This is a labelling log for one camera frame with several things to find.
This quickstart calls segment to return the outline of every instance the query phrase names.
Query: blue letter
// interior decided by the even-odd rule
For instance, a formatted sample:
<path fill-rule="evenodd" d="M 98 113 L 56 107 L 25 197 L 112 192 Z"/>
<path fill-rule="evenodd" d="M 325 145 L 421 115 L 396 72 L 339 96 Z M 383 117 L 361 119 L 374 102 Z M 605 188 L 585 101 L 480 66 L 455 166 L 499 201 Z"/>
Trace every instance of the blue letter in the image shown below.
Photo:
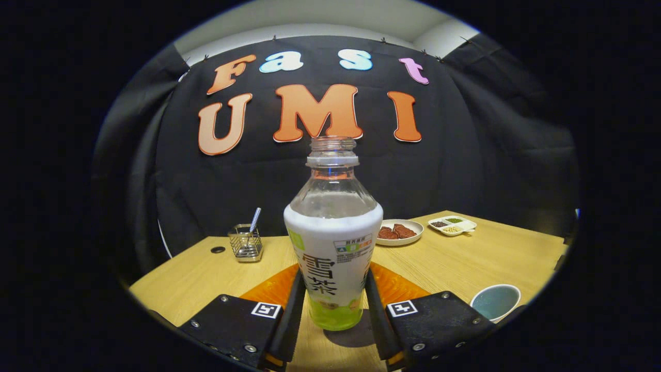
<path fill-rule="evenodd" d="M 293 71 L 298 70 L 303 65 L 301 54 L 299 52 L 280 52 L 266 57 L 265 64 L 259 67 L 263 73 L 275 72 L 280 70 Z"/>
<path fill-rule="evenodd" d="M 342 49 L 337 52 L 337 55 L 342 58 L 340 66 L 347 70 L 369 70 L 372 67 L 370 61 L 371 56 L 364 50 L 356 49 Z"/>

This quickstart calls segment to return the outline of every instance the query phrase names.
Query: ceiling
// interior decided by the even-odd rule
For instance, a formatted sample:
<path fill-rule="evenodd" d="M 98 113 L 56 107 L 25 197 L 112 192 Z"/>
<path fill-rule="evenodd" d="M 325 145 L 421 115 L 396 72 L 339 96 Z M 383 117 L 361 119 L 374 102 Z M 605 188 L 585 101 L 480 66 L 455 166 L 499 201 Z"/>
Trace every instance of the ceiling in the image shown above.
<path fill-rule="evenodd" d="M 448 19 L 449 15 L 411 0 L 255 0 L 201 24 L 175 46 L 185 53 L 239 32 L 297 23 L 353 26 L 413 42 Z"/>

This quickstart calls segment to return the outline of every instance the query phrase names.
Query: orange letter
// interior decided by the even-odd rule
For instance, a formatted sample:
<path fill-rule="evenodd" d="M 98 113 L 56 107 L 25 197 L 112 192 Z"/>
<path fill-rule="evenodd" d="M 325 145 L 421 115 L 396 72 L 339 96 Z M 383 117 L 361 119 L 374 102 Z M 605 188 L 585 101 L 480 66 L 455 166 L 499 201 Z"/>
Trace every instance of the orange letter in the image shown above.
<path fill-rule="evenodd" d="M 388 92 L 388 97 L 395 103 L 395 115 L 397 116 L 397 129 L 395 138 L 404 142 L 419 142 L 422 135 L 415 127 L 413 116 L 413 103 L 415 98 L 402 92 Z"/>
<path fill-rule="evenodd" d="M 353 85 L 331 85 L 321 101 L 317 102 L 304 85 L 285 85 L 276 89 L 282 98 L 280 129 L 273 134 L 276 142 L 294 142 L 303 138 L 303 131 L 296 127 L 296 117 L 301 118 L 310 137 L 318 137 L 330 116 L 327 136 L 360 138 L 363 130 L 356 124 L 354 95 L 358 88 Z"/>
<path fill-rule="evenodd" d="M 227 102 L 232 108 L 232 117 L 229 120 L 229 132 L 223 138 L 215 137 L 215 115 L 223 106 L 222 103 L 214 103 L 200 110 L 200 131 L 198 133 L 198 145 L 200 150 L 207 155 L 224 154 L 232 150 L 241 140 L 243 135 L 243 119 L 246 113 L 246 103 L 252 99 L 250 93 L 238 95 Z"/>
<path fill-rule="evenodd" d="M 207 95 L 214 94 L 215 92 L 234 84 L 236 80 L 232 79 L 232 74 L 234 74 L 234 76 L 241 75 L 246 70 L 246 64 L 249 64 L 255 59 L 257 59 L 257 57 L 254 54 L 251 54 L 250 56 L 245 56 L 229 62 L 228 64 L 218 66 L 218 68 L 215 69 L 214 84 L 207 91 Z"/>

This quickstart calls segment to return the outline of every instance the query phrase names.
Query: plastic bottle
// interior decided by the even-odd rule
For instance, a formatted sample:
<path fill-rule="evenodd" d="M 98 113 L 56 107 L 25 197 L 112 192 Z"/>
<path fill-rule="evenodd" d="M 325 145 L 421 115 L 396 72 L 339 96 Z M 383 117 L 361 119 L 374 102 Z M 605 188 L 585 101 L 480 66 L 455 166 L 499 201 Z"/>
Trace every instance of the plastic bottle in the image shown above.
<path fill-rule="evenodd" d="M 298 257 L 312 321 L 345 330 L 362 316 L 362 291 L 383 220 L 383 209 L 354 176 L 356 141 L 312 139 L 311 177 L 285 208 L 284 220 Z"/>

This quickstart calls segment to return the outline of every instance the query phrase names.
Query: blue bowl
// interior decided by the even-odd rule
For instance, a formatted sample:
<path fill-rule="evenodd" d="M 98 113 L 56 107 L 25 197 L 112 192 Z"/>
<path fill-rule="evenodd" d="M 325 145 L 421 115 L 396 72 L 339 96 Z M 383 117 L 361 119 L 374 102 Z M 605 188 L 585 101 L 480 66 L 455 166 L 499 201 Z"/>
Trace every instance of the blue bowl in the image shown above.
<path fill-rule="evenodd" d="M 509 314 L 521 300 L 521 291 L 509 284 L 497 284 L 479 291 L 471 301 L 471 307 L 492 322 L 498 322 Z"/>

